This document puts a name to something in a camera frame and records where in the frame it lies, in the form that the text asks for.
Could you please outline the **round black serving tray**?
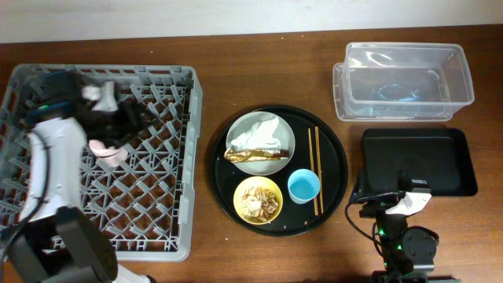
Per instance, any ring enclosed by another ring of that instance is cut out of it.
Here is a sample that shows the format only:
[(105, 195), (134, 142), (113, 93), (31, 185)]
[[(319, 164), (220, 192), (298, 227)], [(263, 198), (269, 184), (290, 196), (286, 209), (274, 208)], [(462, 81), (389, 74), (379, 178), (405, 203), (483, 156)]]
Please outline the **round black serving tray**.
[[(263, 107), (264, 112), (279, 115), (292, 128), (296, 148), (285, 168), (268, 175), (284, 198), (279, 216), (270, 223), (253, 225), (243, 220), (233, 205), (233, 195), (238, 185), (250, 174), (237, 168), (223, 155), (226, 135), (231, 128), (219, 134), (207, 158), (207, 176), (222, 210), (235, 222), (255, 233), (271, 237), (287, 237), (305, 233), (325, 222), (339, 206), (347, 188), (348, 166), (343, 146), (332, 129), (315, 115), (287, 105)], [(324, 211), (316, 215), (314, 204), (295, 204), (288, 195), (288, 177), (298, 169), (309, 169), (310, 164), (321, 166), (321, 190)]]

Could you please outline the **wooden chopstick left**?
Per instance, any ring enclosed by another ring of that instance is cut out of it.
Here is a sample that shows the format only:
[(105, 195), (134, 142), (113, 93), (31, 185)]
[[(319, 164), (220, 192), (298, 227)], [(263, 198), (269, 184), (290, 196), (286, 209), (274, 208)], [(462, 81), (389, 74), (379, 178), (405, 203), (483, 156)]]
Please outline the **wooden chopstick left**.
[(316, 216), (318, 216), (319, 215), (319, 208), (318, 208), (318, 181), (319, 181), (319, 179), (314, 172), (314, 153), (313, 153), (313, 142), (312, 142), (311, 129), (309, 128), (307, 130), (307, 132), (308, 132), (308, 145), (309, 145), (310, 171), (311, 171), (310, 184), (313, 187), (313, 191), (314, 191), (314, 197), (313, 197), (314, 214)]

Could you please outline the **yellow bowl with food scraps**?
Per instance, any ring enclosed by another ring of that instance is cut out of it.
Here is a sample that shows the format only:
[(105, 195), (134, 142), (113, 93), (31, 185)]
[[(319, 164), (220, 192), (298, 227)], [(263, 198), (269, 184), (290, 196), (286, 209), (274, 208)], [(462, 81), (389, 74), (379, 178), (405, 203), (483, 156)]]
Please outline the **yellow bowl with food scraps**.
[(254, 176), (237, 186), (233, 206), (246, 223), (261, 226), (272, 223), (279, 216), (283, 196), (279, 186), (271, 179)]

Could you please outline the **gold foil wrapper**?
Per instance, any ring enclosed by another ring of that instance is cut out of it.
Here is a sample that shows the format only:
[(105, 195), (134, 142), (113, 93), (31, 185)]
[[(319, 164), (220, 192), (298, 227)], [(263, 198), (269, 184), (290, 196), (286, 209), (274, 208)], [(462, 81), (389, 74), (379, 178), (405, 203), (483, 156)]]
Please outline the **gold foil wrapper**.
[(233, 164), (281, 160), (289, 157), (290, 152), (286, 149), (249, 149), (240, 152), (227, 149), (224, 152), (224, 158)]

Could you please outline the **clear plastic bin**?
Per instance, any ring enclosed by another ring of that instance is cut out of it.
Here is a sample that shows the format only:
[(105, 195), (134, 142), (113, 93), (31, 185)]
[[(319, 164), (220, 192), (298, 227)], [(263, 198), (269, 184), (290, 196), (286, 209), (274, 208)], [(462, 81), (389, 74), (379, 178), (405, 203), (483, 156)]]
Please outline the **clear plastic bin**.
[(336, 116), (345, 122), (443, 122), (475, 100), (457, 44), (351, 42), (332, 85)]

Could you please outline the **wooden chopstick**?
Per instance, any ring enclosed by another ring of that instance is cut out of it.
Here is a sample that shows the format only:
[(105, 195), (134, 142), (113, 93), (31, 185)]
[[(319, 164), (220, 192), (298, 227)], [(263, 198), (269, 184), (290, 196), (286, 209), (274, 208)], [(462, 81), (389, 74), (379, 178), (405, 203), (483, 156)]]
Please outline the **wooden chopstick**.
[(322, 186), (322, 170), (321, 170), (321, 150), (320, 150), (320, 138), (319, 138), (319, 128), (315, 127), (315, 148), (317, 155), (317, 168), (318, 168), (318, 178), (320, 181), (320, 191), (319, 191), (319, 199), (320, 199), (320, 211), (324, 213), (324, 202), (323, 202), (323, 186)]
[(312, 142), (311, 129), (309, 128), (307, 130), (307, 132), (308, 132), (308, 145), (309, 145), (310, 171), (311, 171), (310, 184), (313, 187), (313, 191), (314, 191), (314, 197), (313, 197), (314, 214), (316, 216), (318, 216), (319, 215), (319, 208), (318, 208), (318, 181), (319, 181), (319, 179), (314, 172), (314, 153), (313, 153), (313, 142)]

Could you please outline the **grey ceramic plate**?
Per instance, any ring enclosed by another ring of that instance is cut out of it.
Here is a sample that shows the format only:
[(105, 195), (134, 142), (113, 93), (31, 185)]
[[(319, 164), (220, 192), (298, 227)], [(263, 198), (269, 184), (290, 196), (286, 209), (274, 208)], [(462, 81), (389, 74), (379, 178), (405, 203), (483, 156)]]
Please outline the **grey ceramic plate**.
[(232, 140), (235, 140), (240, 135), (245, 134), (250, 130), (257, 129), (259, 124), (263, 124), (264, 122), (268, 122), (273, 119), (277, 120), (277, 127), (274, 131), (268, 131), (265, 141), (271, 145), (272, 139), (277, 139), (279, 141), (279, 146), (274, 146), (274, 149), (287, 150), (289, 157), (281, 157), (279, 160), (236, 163), (236, 167), (243, 172), (250, 175), (271, 175), (279, 172), (279, 170), (283, 169), (292, 160), (296, 149), (296, 138), (293, 130), (285, 119), (281, 118), (277, 114), (273, 114), (272, 112), (250, 112), (238, 118), (231, 125), (226, 135), (226, 149), (231, 148), (234, 151), (237, 151), (237, 147), (232, 145)]

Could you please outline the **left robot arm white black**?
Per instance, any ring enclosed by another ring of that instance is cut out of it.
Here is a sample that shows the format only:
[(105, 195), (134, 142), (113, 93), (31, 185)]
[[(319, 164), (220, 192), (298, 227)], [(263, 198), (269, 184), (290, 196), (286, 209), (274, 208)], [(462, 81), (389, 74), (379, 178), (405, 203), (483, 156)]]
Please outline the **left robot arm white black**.
[(112, 81), (80, 86), (75, 72), (46, 74), (50, 101), (28, 111), (28, 194), (17, 224), (2, 233), (1, 259), (25, 282), (152, 282), (119, 264), (110, 240), (80, 204), (79, 164), (97, 142), (109, 158), (157, 123), (140, 102), (121, 101)]

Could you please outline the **blue cup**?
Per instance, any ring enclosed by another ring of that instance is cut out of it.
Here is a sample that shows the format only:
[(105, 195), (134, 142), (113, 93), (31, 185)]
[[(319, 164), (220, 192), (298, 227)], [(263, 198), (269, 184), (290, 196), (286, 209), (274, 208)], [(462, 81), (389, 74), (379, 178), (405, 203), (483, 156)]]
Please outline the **blue cup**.
[[(296, 204), (305, 204), (314, 197), (313, 187), (310, 184), (311, 171), (299, 169), (288, 177), (288, 193), (292, 201)], [(320, 191), (320, 181), (318, 181), (318, 194)]]

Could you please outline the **grey plastic dishwasher rack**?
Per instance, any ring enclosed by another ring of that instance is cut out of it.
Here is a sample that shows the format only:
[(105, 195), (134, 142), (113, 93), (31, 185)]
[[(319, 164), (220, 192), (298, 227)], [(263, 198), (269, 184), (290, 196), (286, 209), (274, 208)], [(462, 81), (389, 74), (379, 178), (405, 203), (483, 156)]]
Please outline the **grey plastic dishwasher rack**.
[[(1, 103), (1, 226), (17, 222), (28, 193), (31, 151), (20, 118), (47, 102), (42, 77), (57, 64), (17, 65)], [(84, 149), (80, 203), (121, 261), (181, 262), (190, 252), (203, 91), (193, 68), (70, 64), (82, 84), (115, 83), (120, 99), (158, 118), (126, 147), (117, 167)]]

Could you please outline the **wooden chopstick right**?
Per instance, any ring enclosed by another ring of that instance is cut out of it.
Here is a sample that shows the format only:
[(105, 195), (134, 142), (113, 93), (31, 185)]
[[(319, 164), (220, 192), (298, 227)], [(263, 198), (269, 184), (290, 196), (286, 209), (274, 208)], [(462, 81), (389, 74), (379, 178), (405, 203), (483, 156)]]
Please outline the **wooden chopstick right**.
[(320, 181), (320, 191), (319, 191), (319, 199), (320, 199), (320, 211), (324, 213), (324, 202), (323, 202), (323, 186), (322, 186), (322, 170), (321, 170), (321, 150), (320, 150), (320, 138), (319, 138), (319, 128), (315, 127), (315, 148), (317, 155), (317, 168), (318, 168), (318, 178)]

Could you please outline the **pink cup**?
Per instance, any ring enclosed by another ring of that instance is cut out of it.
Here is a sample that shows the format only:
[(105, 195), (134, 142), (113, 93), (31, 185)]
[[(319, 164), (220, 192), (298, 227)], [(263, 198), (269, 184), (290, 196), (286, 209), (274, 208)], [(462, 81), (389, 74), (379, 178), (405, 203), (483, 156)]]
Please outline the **pink cup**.
[(88, 146), (97, 159), (109, 167), (118, 167), (121, 162), (127, 159), (128, 152), (124, 147), (119, 149), (114, 146), (106, 148), (105, 144), (98, 140), (90, 140)]

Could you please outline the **black rectangular tray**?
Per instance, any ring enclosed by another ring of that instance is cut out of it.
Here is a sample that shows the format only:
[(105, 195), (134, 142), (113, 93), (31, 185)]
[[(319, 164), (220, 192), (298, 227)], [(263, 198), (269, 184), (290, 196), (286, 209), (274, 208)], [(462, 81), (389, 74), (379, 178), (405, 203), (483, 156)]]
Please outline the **black rectangular tray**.
[(368, 129), (362, 135), (365, 191), (399, 191), (399, 178), (426, 182), (434, 197), (478, 193), (464, 133), (456, 128)]

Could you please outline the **crumpled white napkin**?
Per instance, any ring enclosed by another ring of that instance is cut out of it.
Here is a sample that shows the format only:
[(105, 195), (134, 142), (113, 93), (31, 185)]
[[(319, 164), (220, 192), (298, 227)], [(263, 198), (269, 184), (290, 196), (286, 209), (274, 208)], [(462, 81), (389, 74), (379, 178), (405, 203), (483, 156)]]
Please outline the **crumpled white napkin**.
[(229, 132), (229, 147), (235, 152), (279, 149), (281, 141), (274, 137), (279, 123), (279, 118), (273, 114), (245, 118)]

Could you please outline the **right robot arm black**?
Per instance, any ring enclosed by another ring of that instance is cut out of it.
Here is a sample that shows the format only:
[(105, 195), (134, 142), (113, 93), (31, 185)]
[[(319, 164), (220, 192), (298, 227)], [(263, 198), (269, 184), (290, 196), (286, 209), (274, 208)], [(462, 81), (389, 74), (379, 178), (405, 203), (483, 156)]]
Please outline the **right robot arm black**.
[[(372, 282), (458, 282), (451, 276), (431, 277), (439, 235), (423, 226), (409, 226), (407, 219), (422, 211), (431, 199), (424, 180), (411, 179), (400, 171), (398, 187), (384, 193), (373, 191), (364, 169), (351, 192), (344, 214), (349, 224), (371, 240), (384, 262), (384, 270), (374, 271)], [(364, 232), (349, 216), (349, 208), (359, 204), (359, 217), (373, 219), (371, 233)]]

